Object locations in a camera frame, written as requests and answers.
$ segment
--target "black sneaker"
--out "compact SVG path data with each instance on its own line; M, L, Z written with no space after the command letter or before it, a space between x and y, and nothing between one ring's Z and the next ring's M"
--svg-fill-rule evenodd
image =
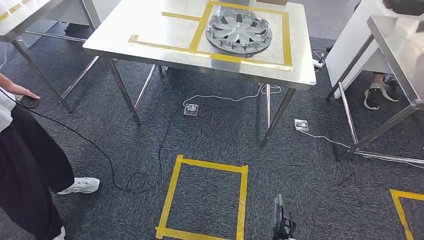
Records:
M382 91L379 88L370 88L365 91L365 100L363 105L369 110L378 110L380 108L379 98Z
M392 102L399 102L399 97L396 94L396 82L394 83L381 83L380 88L381 92L383 93L383 96Z

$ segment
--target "yellow tape marking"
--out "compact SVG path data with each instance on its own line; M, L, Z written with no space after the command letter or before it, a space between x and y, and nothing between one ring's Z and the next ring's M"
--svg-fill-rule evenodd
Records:
M243 240L244 231L245 231L246 196L247 196L247 189L248 189L248 166L247 165L232 166L232 165L209 162L209 161L185 159L183 158L183 155L176 156L175 166L173 168L171 180L169 182L168 193L166 195L165 203L163 205L162 215L160 216L159 225L155 228L156 238L162 239L163 237L171 237L171 238L183 239L183 240L226 240L225 238L220 238L216 236L210 236L210 235L204 235L199 233L180 231L180 230L167 228L167 221L168 221L168 217L170 213L172 199L175 193L175 188L177 185L178 175L180 174L181 164L188 164L191 166L229 171L229 172L241 174L236 239Z
M238 197L237 233L236 239L245 237L246 196L248 194L248 166L241 167L240 196Z
M188 49L197 50L200 42L200 38L203 36L203 32L205 30L206 23L208 22L209 16L212 12L212 7L214 6L214 2L209 1L204 8L203 15L201 16L201 20L197 25L196 32L194 33L193 39L191 40L190 46Z
M170 228L164 228L162 229L163 235L170 238L175 239L186 239L186 240L227 240L225 238L220 238L216 236L209 236L209 235L203 235L198 234L194 232L188 232L188 231L180 231Z
M173 167L171 180L169 182L168 193L166 195L165 203L163 204L162 215L160 215L159 226L156 228L156 238L158 239L163 238L164 232L162 230L167 227L168 216L170 215L171 203L174 197L175 187L177 186L182 159L183 155L176 156L175 166Z
M265 13L281 15L281 20L282 20L282 49L283 49L283 62L284 62L284 64L275 64L275 63L272 63L272 62L252 60L252 59L247 59L247 58L243 58L243 57L197 51L200 40L201 40L203 33L204 33L204 30L205 30L205 26L208 22L209 16L211 15L212 8L214 7L214 5L222 6L222 7L228 7L228 8L258 11L258 12L265 12ZM291 42L290 42L289 14L285 11L278 11L278 10L272 10L272 9L266 9L266 8L243 6L243 5L236 5L236 4L225 3L225 2L209 1L206 5L204 12L203 12L201 17L182 15L182 14L176 14L176 13L170 13L170 12L162 12L162 15L167 16L167 17L172 17L172 18L187 19L187 20L193 20L193 21L199 22L199 24L197 25L196 32L194 33L193 38L191 39L191 43L190 43L190 46L188 47L188 49L180 48L180 47L166 46L166 45L161 45L161 44L141 42L141 41L137 41L137 38L135 38L135 39L133 39L133 41L131 41L131 38L136 36L136 35L133 35L128 42L136 43L136 44L142 44L142 45L146 45L146 46L150 46L150 47L161 48L161 49L168 49L168 50L172 50L172 51L179 51L181 53L187 53L188 52L189 55L191 55L192 53L197 53L197 54L201 54L200 57L205 57L205 55L206 55L207 57L209 57L211 59L221 60L221 61L230 62L230 63L236 63L236 64L244 63L244 64L253 65L253 66L258 66L258 67L263 67L263 68L280 69L280 70L284 70L284 71L293 70L293 68L292 68L292 50L291 50Z
M0 22L3 21L5 18L12 15L14 12L16 12L18 9L20 9L23 5L27 4L30 0L22 0L20 3L14 5L11 7L8 11L4 12L0 15Z
M201 20L201 18L197 16L182 15L182 14L170 13L165 11L162 12L162 16L177 18L177 19L187 19L187 20L192 20L196 22L200 22Z
M209 169L216 169L216 170L223 170L223 171L234 172L234 173L242 173L242 170L243 170L239 166L231 166L231 165L215 163L215 162L210 162L210 161L182 159L182 162L185 163L185 164L188 164L188 165L192 165L192 166L209 168Z
M399 198L407 198L407 199L424 201L424 194L407 192L407 191L399 191L395 189L390 189L390 193L394 202L394 206L396 207L397 215L399 216L400 222L402 223L403 228L405 229L406 239L414 240L414 237L412 236L412 233L408 226L407 218L405 217L405 212L404 212L404 209L402 208L402 204Z
M181 54L187 54L187 55L202 57L202 58L210 58L210 59L221 60L221 61L231 62L231 63L236 63L236 64L242 63L242 64L247 64L247 65L252 65L252 66L257 66L257 67L263 67L263 68L269 68L269 69L279 69L279 70L284 70L284 71L291 71L293 69L291 66L287 66L285 64L275 64L275 63L272 63L272 62L253 60L253 59L250 59L250 58L228 56L228 55L223 55L223 54L219 54L219 53L210 53L210 52L206 52L206 51L197 51L197 50L191 50L191 49L188 49L188 48L182 48L182 47L176 47L176 46L168 46L168 45L162 45L162 44L156 44L156 43L137 41L138 37L139 37L139 35L132 35L129 38L128 43L139 44L139 45L163 49L163 50L170 51L170 52L177 52L177 53L181 53Z
M289 14L287 12L281 13L282 19L282 55L284 58L284 65L292 65L292 45L290 44L290 28L289 28Z
M233 8L233 9L250 10L250 11L257 11L257 12L264 12L264 13L278 14L278 15L281 15L281 13L285 13L284 11L278 11L278 10L272 10L272 9L266 9L266 8L260 8L260 7L243 6L243 5L237 5L232 3L220 2L220 1L209 1L209 2L210 3L212 2L213 5Z

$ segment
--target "electrical outlet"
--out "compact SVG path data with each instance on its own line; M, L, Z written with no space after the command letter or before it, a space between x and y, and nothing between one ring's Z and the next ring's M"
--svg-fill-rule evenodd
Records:
M199 105L187 104L184 107L184 115L197 116L199 113Z
M313 62L313 66L315 67L315 68L322 68L323 67L323 65L324 65L324 62L319 62L318 60L315 60L315 59L312 59L312 62Z
M308 121L295 119L294 120L294 129L302 131L302 132L309 132Z

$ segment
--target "hand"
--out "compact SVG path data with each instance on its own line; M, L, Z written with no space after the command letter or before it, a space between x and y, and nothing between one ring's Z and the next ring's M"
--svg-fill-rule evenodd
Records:
M3 86L3 88L11 94L25 95L33 99L40 99L39 96L35 95L30 90L26 89L25 87L19 86L18 84L15 84L13 82L10 82L10 84Z

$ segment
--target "gray carpet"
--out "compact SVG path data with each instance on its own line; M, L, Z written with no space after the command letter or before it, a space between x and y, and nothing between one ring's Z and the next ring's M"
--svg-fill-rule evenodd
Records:
M62 33L63 29L63 24L58 24L52 31ZM333 42L311 38L313 49L325 49ZM141 126L137 126L103 59L70 94L68 102L74 113L67 114L24 59L7 47L10 59L2 73L42 97L38 112L101 147L112 159L116 183L122 187L135 172L144 172L146 178L138 174L130 184L133 187L146 181L148 188L160 180L158 148L171 115L184 99L197 94L240 98L254 95L258 89L257 83L184 70L170 69L166 76L155 72L138 110ZM80 43L46 37L29 52L61 91L90 60ZM120 60L117 67L135 101L151 66ZM260 147L265 131L263 95L240 102L212 98L191 101L200 105L199 116L184 116L182 111L175 115L161 151L163 183L142 194L116 189L103 155L67 129L37 117L68 155L76 176L101 179L96 193L53 195L65 221L67 240L154 239L177 154L248 165L245 239L272 238L272 199L277 194L293 195L297 202L298 240L405 239L389 189L424 193L422 170L360 156L337 162L335 156L343 152L341 147L294 131L293 119L305 119L311 134L351 144L343 104L340 100L325 101L330 89L326 68L316 77L317 85L311 91L296 92L266 147ZM362 73L346 92L361 138L407 104L402 98L399 103L382 102L379 111L365 109L363 94L370 79L369 72ZM283 97L282 93L272 95L273 114ZM367 149L423 158L423 119L422 114L414 114ZM234 239L239 186L237 173L183 165L167 227ZM424 239L423 203L411 199L401 202L414 237ZM33 238L0 211L0 239Z

